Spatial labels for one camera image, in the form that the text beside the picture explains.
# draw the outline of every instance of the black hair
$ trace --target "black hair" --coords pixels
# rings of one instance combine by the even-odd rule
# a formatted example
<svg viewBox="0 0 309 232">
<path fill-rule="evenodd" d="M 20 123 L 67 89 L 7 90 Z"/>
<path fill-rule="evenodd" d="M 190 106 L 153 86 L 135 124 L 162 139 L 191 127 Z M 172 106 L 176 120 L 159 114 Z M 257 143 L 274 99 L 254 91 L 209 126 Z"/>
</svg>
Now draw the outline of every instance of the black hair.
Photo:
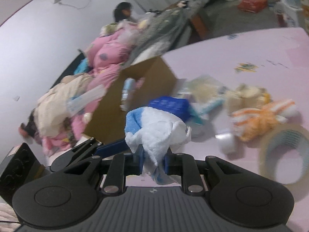
<svg viewBox="0 0 309 232">
<path fill-rule="evenodd" d="M 121 20 L 128 19 L 128 17 L 122 13 L 124 9 L 132 9 L 132 4 L 129 2 L 122 2 L 116 6 L 116 8 L 114 9 L 115 22 L 120 22 Z"/>
</svg>

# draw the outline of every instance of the person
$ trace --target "person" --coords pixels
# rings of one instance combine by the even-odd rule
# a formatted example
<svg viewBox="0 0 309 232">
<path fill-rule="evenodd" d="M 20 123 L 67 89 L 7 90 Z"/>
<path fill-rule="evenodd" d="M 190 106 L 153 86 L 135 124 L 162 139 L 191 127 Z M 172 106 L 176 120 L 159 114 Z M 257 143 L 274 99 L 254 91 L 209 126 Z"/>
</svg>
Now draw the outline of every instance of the person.
<svg viewBox="0 0 309 232">
<path fill-rule="evenodd" d="M 114 19 L 115 22 L 120 22 L 124 19 L 128 19 L 129 21 L 136 22 L 134 18 L 131 17 L 131 9 L 132 4 L 129 2 L 121 2 L 114 9 Z"/>
</svg>

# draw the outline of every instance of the red bag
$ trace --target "red bag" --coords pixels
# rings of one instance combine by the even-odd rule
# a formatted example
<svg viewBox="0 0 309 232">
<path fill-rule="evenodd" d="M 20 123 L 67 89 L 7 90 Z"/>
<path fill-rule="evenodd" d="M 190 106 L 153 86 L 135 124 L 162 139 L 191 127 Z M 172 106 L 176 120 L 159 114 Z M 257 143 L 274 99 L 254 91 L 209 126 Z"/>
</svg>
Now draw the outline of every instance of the red bag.
<svg viewBox="0 0 309 232">
<path fill-rule="evenodd" d="M 267 7 L 267 0 L 242 0 L 237 7 L 241 11 L 258 13 Z"/>
</svg>

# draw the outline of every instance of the orange striped plush toy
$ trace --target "orange striped plush toy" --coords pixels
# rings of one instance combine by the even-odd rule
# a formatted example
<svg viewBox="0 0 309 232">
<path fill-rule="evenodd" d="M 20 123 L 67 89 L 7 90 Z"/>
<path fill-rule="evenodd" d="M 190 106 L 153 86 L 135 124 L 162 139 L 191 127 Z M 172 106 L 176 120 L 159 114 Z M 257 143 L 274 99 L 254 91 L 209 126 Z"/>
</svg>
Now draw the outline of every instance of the orange striped plush toy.
<svg viewBox="0 0 309 232">
<path fill-rule="evenodd" d="M 235 135 L 242 141 L 250 141 L 265 134 L 276 125 L 286 123 L 296 116 L 297 109 L 293 100 L 281 100 L 264 105 L 261 109 L 243 108 L 232 113 Z"/>
</svg>

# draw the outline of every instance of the packing tape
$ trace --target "packing tape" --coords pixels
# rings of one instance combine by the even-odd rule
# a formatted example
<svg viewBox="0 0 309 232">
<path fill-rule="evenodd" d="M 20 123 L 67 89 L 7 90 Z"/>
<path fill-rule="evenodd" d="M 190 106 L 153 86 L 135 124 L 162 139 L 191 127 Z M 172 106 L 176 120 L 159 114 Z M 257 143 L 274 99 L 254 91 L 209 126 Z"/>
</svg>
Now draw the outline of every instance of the packing tape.
<svg viewBox="0 0 309 232">
<path fill-rule="evenodd" d="M 274 181 L 275 169 L 269 168 L 267 160 L 270 158 L 270 153 L 279 145 L 295 148 L 302 157 L 300 178 L 293 183 L 284 184 L 292 194 L 299 192 L 309 182 L 309 132 L 298 124 L 281 124 L 262 138 L 259 154 L 260 174 Z"/>
<path fill-rule="evenodd" d="M 222 153 L 230 154 L 237 151 L 235 136 L 229 129 L 216 134 L 216 139 L 218 140 L 219 148 Z"/>
</svg>

